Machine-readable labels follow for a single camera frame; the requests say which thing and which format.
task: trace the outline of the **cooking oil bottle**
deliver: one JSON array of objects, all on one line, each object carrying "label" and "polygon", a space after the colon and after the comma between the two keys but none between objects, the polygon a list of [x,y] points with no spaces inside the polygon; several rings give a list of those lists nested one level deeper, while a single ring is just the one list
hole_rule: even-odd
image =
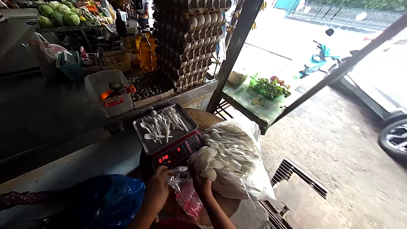
[{"label": "cooking oil bottle", "polygon": [[137,27],[137,34],[136,34],[136,48],[137,48],[138,60],[139,60],[140,67],[141,67],[141,55],[140,55],[140,48],[139,48],[140,40],[141,40],[141,27],[139,26],[139,27]]},{"label": "cooking oil bottle", "polygon": [[151,72],[153,70],[151,66],[151,45],[149,39],[147,39],[146,31],[144,29],[142,30],[139,48],[141,56],[141,58],[139,58],[141,69],[145,73]]},{"label": "cooking oil bottle", "polygon": [[150,37],[148,37],[150,46],[151,46],[151,66],[153,70],[157,70],[157,55],[155,54],[155,48],[157,45],[155,44],[155,37],[153,35],[154,28],[150,28]]}]

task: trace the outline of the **fence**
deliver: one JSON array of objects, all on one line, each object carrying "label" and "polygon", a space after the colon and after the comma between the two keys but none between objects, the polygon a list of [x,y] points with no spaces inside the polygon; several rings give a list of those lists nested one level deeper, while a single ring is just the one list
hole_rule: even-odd
[{"label": "fence", "polygon": [[302,7],[299,5],[289,16],[383,30],[396,21],[402,14],[403,13],[306,3]]}]

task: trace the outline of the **concrete floor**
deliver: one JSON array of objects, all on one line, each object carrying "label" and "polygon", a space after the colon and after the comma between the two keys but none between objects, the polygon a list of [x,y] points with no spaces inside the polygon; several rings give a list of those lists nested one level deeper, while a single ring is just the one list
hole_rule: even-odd
[{"label": "concrete floor", "polygon": [[[262,138],[264,164],[272,172],[287,157],[325,186],[324,202],[346,219],[337,228],[406,228],[407,172],[377,144],[379,122],[357,99],[325,87],[269,128]],[[267,216],[242,202],[232,220],[238,228],[264,228]],[[293,228],[307,228],[298,225]]]}]

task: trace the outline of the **metal pole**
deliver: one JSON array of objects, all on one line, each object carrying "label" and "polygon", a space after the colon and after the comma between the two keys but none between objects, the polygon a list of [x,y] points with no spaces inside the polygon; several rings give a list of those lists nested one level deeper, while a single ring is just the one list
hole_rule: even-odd
[{"label": "metal pole", "polygon": [[402,31],[405,27],[407,27],[407,14],[401,16],[397,21],[393,22],[387,29],[383,31],[383,33],[366,45],[360,52],[352,56],[349,60],[345,61],[341,66],[337,69],[334,69],[331,73],[329,73],[324,79],[322,79],[319,83],[313,86],[309,91],[303,94],[300,98],[295,100],[290,106],[288,106],[273,122],[276,123],[278,120],[282,119],[288,113],[293,111],[307,99],[311,98],[311,96],[315,95],[319,92],[323,87],[328,85],[330,82],[334,81],[337,78],[343,77],[346,75],[353,66],[355,66],[359,61],[361,61],[365,56],[367,56],[370,52],[374,49],[379,47],[385,41],[389,40],[400,31]]},{"label": "metal pole", "polygon": [[213,114],[221,101],[222,89],[225,86],[226,80],[232,71],[237,57],[239,56],[240,50],[245,43],[246,37],[250,32],[254,19],[256,18],[262,3],[263,0],[252,0],[243,5],[242,12],[239,20],[237,21],[236,28],[226,51],[226,60],[223,61],[222,67],[218,73],[218,86],[210,98],[206,112]]}]

